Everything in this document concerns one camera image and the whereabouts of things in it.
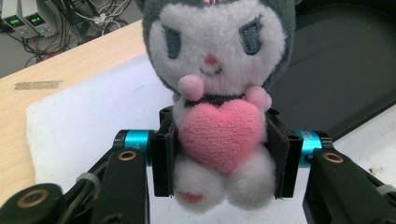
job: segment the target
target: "desk surface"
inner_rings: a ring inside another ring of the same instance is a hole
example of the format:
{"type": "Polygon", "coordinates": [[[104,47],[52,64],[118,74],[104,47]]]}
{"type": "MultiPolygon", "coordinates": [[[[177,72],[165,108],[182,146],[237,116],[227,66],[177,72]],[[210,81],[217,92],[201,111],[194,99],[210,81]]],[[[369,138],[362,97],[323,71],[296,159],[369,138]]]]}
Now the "desk surface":
{"type": "Polygon", "coordinates": [[[144,52],[141,21],[137,21],[0,79],[0,205],[35,183],[26,141],[26,107],[144,52]]]}

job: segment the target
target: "plush ear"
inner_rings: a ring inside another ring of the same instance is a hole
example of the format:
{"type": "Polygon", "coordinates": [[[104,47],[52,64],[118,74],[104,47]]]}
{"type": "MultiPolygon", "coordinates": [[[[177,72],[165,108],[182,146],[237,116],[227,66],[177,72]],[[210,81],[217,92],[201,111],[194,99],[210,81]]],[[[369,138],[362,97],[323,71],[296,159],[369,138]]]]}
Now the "plush ear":
{"type": "Polygon", "coordinates": [[[145,8],[145,3],[146,3],[146,0],[136,0],[136,4],[139,7],[141,12],[143,12],[143,9],[145,8]]]}

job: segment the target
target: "stuffed animal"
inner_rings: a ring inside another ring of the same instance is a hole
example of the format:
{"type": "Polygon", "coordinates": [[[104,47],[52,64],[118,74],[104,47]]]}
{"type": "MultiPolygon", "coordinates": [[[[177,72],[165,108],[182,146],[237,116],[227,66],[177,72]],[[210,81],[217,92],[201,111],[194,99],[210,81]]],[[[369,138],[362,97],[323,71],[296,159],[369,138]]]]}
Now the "stuffed animal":
{"type": "Polygon", "coordinates": [[[265,148],[265,88],[290,59],[295,0],[138,0],[150,61],[174,94],[182,145],[175,197],[204,212],[224,199],[267,205],[276,188],[265,148]]]}

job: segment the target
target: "white plush body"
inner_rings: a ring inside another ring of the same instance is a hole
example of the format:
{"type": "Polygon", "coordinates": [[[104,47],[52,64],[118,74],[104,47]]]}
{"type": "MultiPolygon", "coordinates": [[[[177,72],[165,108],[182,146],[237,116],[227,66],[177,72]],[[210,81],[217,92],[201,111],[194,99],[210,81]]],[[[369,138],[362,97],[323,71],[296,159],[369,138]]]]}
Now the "white plush body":
{"type": "MultiPolygon", "coordinates": [[[[181,125],[191,110],[185,107],[186,100],[198,101],[204,94],[243,95],[243,100],[262,112],[261,128],[265,130],[264,112],[271,105],[271,98],[264,89],[262,92],[258,89],[285,50],[281,22],[270,7],[258,0],[229,4],[220,1],[215,5],[207,2],[207,7],[169,4],[150,28],[152,63],[157,73],[161,71],[158,75],[167,85],[180,94],[174,97],[176,126],[181,125]],[[260,25],[257,38],[261,47],[251,53],[243,43],[241,29],[253,22],[260,25]],[[169,45],[166,29],[178,37],[178,42],[169,45]],[[193,75],[200,84],[186,86],[180,80],[187,75],[193,75]]],[[[174,172],[177,200],[197,212],[214,207],[224,198],[244,209],[266,205],[273,198],[276,186],[275,165],[263,146],[265,141],[266,131],[262,144],[248,160],[228,174],[198,162],[188,153],[178,155],[174,172]]]]}

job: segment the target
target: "pink plush heart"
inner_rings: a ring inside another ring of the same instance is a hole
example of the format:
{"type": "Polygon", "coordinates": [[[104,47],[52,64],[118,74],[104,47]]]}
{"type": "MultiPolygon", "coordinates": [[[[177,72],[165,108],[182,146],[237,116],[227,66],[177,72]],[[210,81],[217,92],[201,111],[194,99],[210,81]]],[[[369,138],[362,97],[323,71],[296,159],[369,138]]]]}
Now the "pink plush heart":
{"type": "Polygon", "coordinates": [[[194,106],[178,130],[184,149],[196,160],[230,173],[262,140],[263,120],[257,106],[232,100],[219,108],[194,106]]]}

